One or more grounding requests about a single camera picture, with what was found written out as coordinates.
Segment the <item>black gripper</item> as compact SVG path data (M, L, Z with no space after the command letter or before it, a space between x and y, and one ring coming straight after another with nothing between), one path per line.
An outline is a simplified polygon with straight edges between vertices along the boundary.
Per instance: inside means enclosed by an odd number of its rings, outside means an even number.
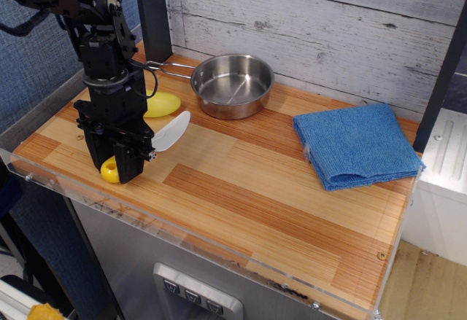
M121 184L135 179L149 157L154 132L144 121L147 95L144 72L124 68L116 77L97 79L84 75L89 101L77 101L78 126L98 171L115 155Z

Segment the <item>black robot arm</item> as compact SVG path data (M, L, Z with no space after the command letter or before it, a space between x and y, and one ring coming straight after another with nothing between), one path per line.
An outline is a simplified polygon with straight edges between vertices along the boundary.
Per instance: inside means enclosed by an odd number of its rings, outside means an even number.
M146 66L134 60L136 37L127 25L122 0L13 0L37 12L17 27L1 26L13 36L26 36L54 14L66 30L78 60L89 101L78 100L77 123L83 130L97 169L113 157L125 184L156 157L154 133L144 121Z

